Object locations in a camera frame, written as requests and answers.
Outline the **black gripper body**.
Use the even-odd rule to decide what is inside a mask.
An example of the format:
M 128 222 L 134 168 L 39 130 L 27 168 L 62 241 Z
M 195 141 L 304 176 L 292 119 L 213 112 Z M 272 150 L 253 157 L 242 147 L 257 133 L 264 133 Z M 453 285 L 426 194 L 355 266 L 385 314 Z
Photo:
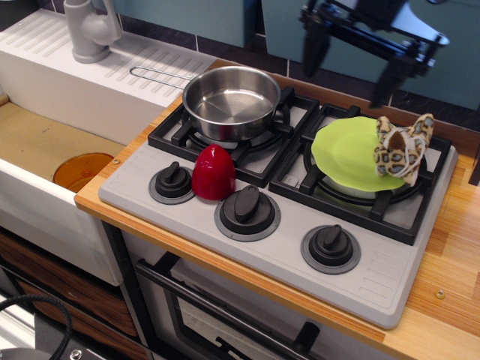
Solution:
M 304 30 L 312 18 L 331 22 L 330 38 L 388 63 L 394 56 L 410 58 L 409 77 L 424 75 L 434 65 L 438 49 L 450 44 L 414 14 L 408 1 L 308 1 L 300 15 Z

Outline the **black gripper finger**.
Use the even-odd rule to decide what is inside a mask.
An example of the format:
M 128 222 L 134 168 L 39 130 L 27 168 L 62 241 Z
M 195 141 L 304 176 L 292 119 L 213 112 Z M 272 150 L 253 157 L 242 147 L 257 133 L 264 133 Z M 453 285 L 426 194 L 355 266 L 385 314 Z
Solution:
M 309 19 L 304 28 L 304 46 L 301 69 L 306 77 L 312 77 L 323 63 L 330 47 L 330 30 L 332 23 L 324 20 Z
M 387 104 L 392 94 L 397 91 L 410 76 L 413 61 L 403 55 L 394 56 L 386 65 L 373 89 L 370 108 L 377 109 Z

